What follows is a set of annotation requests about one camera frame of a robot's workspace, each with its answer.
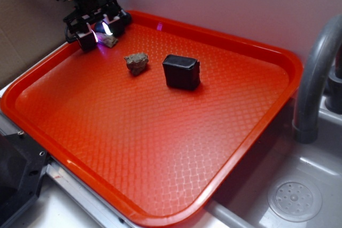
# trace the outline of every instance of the gray faucet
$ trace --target gray faucet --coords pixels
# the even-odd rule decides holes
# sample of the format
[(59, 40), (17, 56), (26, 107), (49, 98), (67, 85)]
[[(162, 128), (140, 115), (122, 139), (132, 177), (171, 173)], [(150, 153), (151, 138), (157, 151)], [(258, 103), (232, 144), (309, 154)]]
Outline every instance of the gray faucet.
[(317, 139), (318, 111), (325, 88), (327, 109), (342, 114), (341, 45), (342, 14), (324, 26), (305, 64), (292, 121), (296, 141), (307, 144)]

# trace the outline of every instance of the white wall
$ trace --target white wall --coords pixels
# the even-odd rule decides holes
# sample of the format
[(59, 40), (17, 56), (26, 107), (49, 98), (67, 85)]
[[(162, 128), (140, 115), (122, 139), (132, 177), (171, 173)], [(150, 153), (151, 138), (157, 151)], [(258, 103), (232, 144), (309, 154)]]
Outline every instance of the white wall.
[(119, 0), (134, 9), (279, 46), (305, 61), (342, 0)]

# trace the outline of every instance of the rock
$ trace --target rock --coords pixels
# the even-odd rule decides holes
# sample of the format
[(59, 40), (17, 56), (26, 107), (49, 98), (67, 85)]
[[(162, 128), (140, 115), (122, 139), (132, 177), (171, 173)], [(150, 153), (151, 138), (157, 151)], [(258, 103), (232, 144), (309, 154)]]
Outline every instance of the rock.
[(109, 48), (112, 48), (118, 42), (118, 39), (114, 37), (113, 35), (109, 36), (107, 34), (97, 32), (96, 36), (97, 36), (99, 43), (101, 43), (102, 45), (108, 46)]
[(125, 57), (127, 68), (134, 76), (139, 75), (149, 62), (149, 57), (146, 53), (135, 53)]

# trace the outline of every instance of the stainless steel sink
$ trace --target stainless steel sink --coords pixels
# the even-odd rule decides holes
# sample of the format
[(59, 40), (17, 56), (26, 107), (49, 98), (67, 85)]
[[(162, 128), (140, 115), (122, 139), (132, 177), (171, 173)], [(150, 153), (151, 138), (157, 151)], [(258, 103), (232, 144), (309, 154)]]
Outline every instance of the stainless steel sink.
[(255, 227), (341, 227), (342, 116), (321, 109), (318, 140), (292, 139), (288, 103), (213, 200)]

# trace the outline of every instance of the drain cover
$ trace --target drain cover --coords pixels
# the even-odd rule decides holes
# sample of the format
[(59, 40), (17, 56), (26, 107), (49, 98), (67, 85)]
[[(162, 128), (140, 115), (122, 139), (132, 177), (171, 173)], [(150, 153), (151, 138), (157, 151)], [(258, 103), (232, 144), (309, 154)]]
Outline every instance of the drain cover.
[(304, 222), (320, 211), (322, 196), (316, 185), (308, 180), (283, 177), (270, 187), (268, 203), (279, 217), (291, 222)]

